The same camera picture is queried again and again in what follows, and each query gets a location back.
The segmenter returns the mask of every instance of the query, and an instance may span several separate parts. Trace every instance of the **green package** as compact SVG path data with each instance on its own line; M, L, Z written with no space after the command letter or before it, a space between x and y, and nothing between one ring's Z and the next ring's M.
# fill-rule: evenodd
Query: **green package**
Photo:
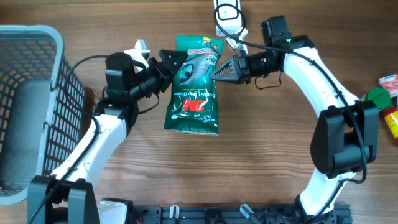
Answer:
M176 50L189 56L173 78L172 99L164 129L195 134L218 134L216 68L224 41L200 36L176 36Z

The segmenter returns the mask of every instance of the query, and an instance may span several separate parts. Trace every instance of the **glove image on package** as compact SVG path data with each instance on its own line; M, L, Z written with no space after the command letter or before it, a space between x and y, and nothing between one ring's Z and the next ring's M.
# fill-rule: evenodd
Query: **glove image on package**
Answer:
M176 36L176 50L189 56L173 78L172 99L164 129L195 134L218 134L216 68L224 41L200 36Z

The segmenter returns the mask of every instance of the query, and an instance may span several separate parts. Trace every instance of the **gray bin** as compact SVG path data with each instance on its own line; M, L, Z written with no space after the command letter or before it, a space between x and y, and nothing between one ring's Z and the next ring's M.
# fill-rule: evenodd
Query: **gray bin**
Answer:
M35 175L49 176L74 150L82 114L63 96L70 64L49 26L0 26L0 205L27 197ZM73 74L69 96L85 103Z

